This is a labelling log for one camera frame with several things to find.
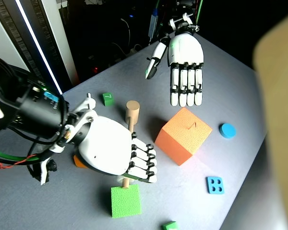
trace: green block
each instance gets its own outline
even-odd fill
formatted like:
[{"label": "green block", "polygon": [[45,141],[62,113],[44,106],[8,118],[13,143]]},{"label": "green block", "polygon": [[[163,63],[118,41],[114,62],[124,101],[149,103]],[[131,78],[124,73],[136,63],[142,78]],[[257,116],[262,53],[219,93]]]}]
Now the green block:
[{"label": "green block", "polygon": [[141,214],[139,185],[132,184],[128,189],[111,188],[112,218]]},{"label": "green block", "polygon": [[102,97],[104,99],[105,106],[110,106],[114,104],[114,97],[113,94],[111,94],[110,92],[103,93]]},{"label": "green block", "polygon": [[179,230],[175,221],[162,225],[164,230]]}]

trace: robotic arm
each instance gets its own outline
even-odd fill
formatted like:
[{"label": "robotic arm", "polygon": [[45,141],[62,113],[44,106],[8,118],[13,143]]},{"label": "robotic arm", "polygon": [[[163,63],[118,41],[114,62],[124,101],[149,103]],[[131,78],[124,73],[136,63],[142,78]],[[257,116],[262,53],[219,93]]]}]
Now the robotic arm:
[{"label": "robotic arm", "polygon": [[175,36],[160,39],[145,72],[146,79],[151,79],[157,71],[166,48],[168,47],[168,64],[171,67],[170,102],[181,107],[202,104],[202,67],[204,53],[201,44],[193,36],[199,30],[193,25],[190,16],[184,13],[182,18],[169,21]]},{"label": "robotic arm", "polygon": [[67,144],[78,148],[78,158],[87,167],[110,175],[124,175],[147,183],[156,182],[156,151],[140,141],[121,124],[97,115],[91,95],[73,111],[61,95],[49,91],[41,80],[23,69],[9,66],[0,59],[0,130],[10,128],[54,141],[39,141],[46,149],[35,154],[38,160],[7,161],[12,165],[33,165],[31,175],[41,184],[48,171],[55,171],[51,156],[64,151]]}]

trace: large orange box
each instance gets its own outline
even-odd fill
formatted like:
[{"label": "large orange box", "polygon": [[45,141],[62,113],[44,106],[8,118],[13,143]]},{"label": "large orange box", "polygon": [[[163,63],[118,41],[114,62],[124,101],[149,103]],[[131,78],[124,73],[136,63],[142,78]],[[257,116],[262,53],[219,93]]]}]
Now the large orange box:
[{"label": "large orange box", "polygon": [[155,144],[177,165],[182,165],[199,149],[212,128],[182,108],[161,129]]}]

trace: table surface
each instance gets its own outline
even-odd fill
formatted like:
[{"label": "table surface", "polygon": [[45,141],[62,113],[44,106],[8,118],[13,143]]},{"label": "table surface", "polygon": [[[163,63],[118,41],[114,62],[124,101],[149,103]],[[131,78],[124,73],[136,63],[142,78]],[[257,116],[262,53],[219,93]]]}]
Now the table surface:
[{"label": "table surface", "polygon": [[[39,186],[25,167],[0,170],[0,229],[159,230],[172,220],[178,222],[181,230],[219,229],[266,132],[255,72],[196,37],[205,58],[203,104],[188,109],[213,131],[197,153],[181,166],[156,147],[157,183],[136,182],[140,185],[141,215],[112,219],[110,188],[120,185],[116,177],[75,167],[73,146],[68,146],[62,154],[54,156],[58,171],[50,172],[50,182],[44,186]],[[90,92],[96,99],[99,115],[126,127],[126,102],[137,100],[141,109],[135,131],[145,143],[154,142],[165,122],[180,109],[169,102],[170,69],[166,58],[152,80],[144,77],[146,58],[156,45],[76,86],[64,94],[65,99],[74,108]],[[112,107],[102,104],[104,92],[113,93]],[[218,126],[225,122],[236,128],[235,138],[220,135]],[[7,154],[25,155],[30,145],[9,130],[0,131],[0,150]],[[207,192],[208,176],[223,178],[223,195]]]}]

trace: blue disc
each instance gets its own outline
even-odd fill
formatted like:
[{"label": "blue disc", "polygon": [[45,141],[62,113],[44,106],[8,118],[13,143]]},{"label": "blue disc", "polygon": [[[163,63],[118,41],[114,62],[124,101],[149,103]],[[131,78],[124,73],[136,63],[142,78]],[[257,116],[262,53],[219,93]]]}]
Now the blue disc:
[{"label": "blue disc", "polygon": [[224,123],[220,126],[220,133],[225,138],[233,138],[236,135],[236,129],[229,123]]}]

